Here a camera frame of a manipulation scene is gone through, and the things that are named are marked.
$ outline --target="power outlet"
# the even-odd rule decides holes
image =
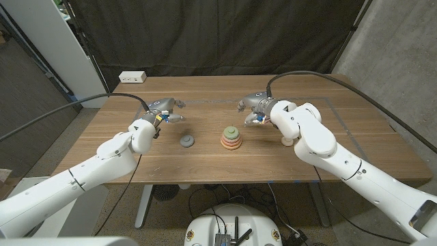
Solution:
[[[144,71],[123,71],[118,77],[122,83],[143,83],[147,78]]]

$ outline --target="table surface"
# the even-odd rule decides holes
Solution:
[[[346,81],[344,75],[334,77]],[[132,182],[144,184],[317,182],[313,166],[296,157],[293,147],[281,143],[281,133],[271,124],[243,126],[250,109],[236,110],[241,98],[265,91],[272,75],[216,77],[148,77],[145,83],[120,83],[114,92],[134,94],[150,103],[159,98],[183,100],[186,107],[174,113],[186,119],[160,125],[160,137],[141,157]],[[426,181],[432,173],[412,148],[389,126],[366,100],[350,90],[312,75],[283,77],[272,84],[275,98],[297,105],[312,103],[322,114],[322,123],[337,141],[371,164],[404,181]],[[127,131],[144,113],[132,98],[110,97],[59,164],[53,175],[96,154],[97,147],[116,133]],[[220,143],[226,126],[235,126],[242,136],[237,150]],[[189,148],[180,138],[192,135]],[[323,181],[339,181],[320,170]],[[111,181],[128,182],[131,174]]]

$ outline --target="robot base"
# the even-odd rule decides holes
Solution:
[[[226,234],[232,238],[230,244],[220,243],[219,246],[234,245],[235,240],[235,226],[236,217],[238,217],[238,236],[241,237],[249,229],[252,232],[249,234],[249,238],[246,237],[241,242],[243,245],[259,245],[259,246],[277,246],[282,245],[281,236],[279,234],[279,229],[276,224],[267,217],[261,211],[252,208],[250,206],[242,204],[221,204],[214,207],[216,215],[220,216],[226,224]],[[214,211],[210,208],[202,213],[204,214],[214,214]],[[215,242],[216,234],[219,233],[219,226],[221,234],[225,233],[225,226],[220,218],[217,220],[214,215],[204,215],[199,216],[194,219],[185,234],[184,245],[185,246],[206,246],[206,245],[216,245]]]

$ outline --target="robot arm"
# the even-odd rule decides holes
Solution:
[[[269,117],[285,138],[296,139],[294,151],[302,161],[336,175],[414,241],[437,236],[437,197],[399,182],[345,149],[321,123],[312,104],[297,107],[286,100],[263,98],[258,105],[252,114]]]
[[[175,102],[184,105],[173,98],[164,101],[170,103],[151,105],[128,132],[99,146],[95,156],[0,202],[0,238],[22,237],[84,192],[134,171],[137,161],[133,153],[147,153],[159,135],[158,125],[170,115],[168,111],[173,111]]]

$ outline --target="small gray object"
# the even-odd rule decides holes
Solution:
[[[191,147],[194,144],[194,137],[191,135],[185,135],[180,139],[180,145],[185,148]]]

